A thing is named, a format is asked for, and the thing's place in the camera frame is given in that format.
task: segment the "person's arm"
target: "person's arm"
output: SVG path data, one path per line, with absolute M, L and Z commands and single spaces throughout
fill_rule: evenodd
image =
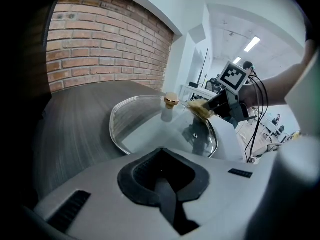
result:
M 305 42 L 304 56 L 300 64 L 293 65 L 285 72 L 262 81 L 268 94 L 269 106 L 286 104 L 286 95 L 294 87 L 296 82 L 299 80 L 299 78 L 307 68 L 309 62 L 316 52 L 316 47 L 317 45 L 314 40 L 307 40 Z M 265 97 L 263 86 L 260 82 L 258 83 L 258 85 L 263 92 L 263 100 L 266 104 L 267 100 Z M 262 96 L 260 93 L 259 95 L 259 100 L 261 101 Z M 242 101 L 244 101 L 248 108 L 258 105 L 256 91 L 252 84 L 244 85 L 240 90 L 239 97 Z

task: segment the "lid handle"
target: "lid handle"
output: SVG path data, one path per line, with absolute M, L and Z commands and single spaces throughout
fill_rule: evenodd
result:
M 178 105 L 179 98 L 174 92 L 167 92 L 164 97 L 165 107 L 172 110 L 174 106 Z

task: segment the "sponge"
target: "sponge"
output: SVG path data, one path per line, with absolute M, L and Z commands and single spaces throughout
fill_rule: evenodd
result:
M 205 99 L 197 99 L 193 101 L 188 101 L 188 106 L 190 110 L 196 113 L 199 117 L 204 120 L 211 118 L 215 113 L 213 111 L 209 111 L 203 107 L 207 101 Z

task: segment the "dark countertop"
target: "dark countertop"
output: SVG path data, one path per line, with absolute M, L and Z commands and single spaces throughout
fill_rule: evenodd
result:
M 84 169 L 122 157 L 109 133 L 115 105 L 164 94 L 132 81 L 82 85 L 52 95 L 33 141 L 33 184 L 41 200 Z

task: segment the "glass lid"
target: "glass lid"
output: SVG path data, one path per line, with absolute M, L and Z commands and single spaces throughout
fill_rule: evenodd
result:
M 212 125 L 186 103 L 178 103 L 167 95 L 136 96 L 119 103 L 110 117 L 111 139 L 127 155 L 168 148 L 211 157 L 218 147 Z

